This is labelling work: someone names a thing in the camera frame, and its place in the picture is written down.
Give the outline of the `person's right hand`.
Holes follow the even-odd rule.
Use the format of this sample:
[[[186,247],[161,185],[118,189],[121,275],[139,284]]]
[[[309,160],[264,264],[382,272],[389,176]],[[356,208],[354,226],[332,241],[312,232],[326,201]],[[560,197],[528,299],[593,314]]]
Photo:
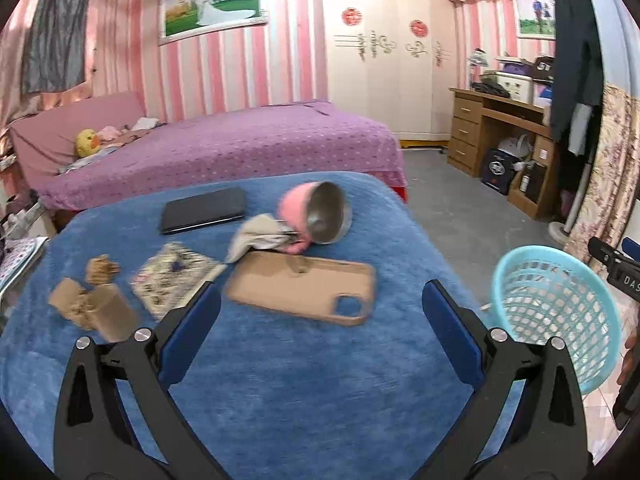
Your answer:
[[[620,367],[620,374],[617,377],[616,384],[622,386],[628,376],[634,369],[634,347],[637,344],[638,333],[631,333],[625,341],[624,348],[626,353],[623,358],[622,366]]]

